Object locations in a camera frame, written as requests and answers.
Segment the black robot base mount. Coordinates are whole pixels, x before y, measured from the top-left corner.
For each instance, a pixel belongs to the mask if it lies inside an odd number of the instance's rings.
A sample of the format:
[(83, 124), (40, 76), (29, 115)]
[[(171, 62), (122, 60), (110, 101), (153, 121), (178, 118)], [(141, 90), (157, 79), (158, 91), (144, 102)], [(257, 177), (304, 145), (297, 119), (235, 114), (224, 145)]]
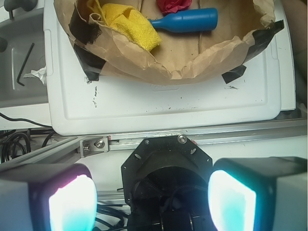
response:
[(121, 166), (129, 231), (213, 231), (213, 161), (185, 136), (146, 138)]

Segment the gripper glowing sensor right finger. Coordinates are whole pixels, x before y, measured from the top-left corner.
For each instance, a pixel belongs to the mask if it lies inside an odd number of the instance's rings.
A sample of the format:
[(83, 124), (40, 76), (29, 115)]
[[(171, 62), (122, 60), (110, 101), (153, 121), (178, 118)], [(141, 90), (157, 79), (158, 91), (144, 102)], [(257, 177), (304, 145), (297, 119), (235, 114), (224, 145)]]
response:
[(308, 161), (301, 157), (222, 158), (208, 183), (219, 231), (306, 231)]

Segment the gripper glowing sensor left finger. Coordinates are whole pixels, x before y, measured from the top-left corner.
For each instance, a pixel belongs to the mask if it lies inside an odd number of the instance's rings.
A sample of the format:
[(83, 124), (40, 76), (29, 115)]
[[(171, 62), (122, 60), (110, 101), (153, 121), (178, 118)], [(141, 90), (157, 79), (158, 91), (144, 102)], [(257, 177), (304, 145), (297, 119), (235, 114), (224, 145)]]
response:
[(2, 164), (2, 231), (90, 231), (97, 190), (83, 164)]

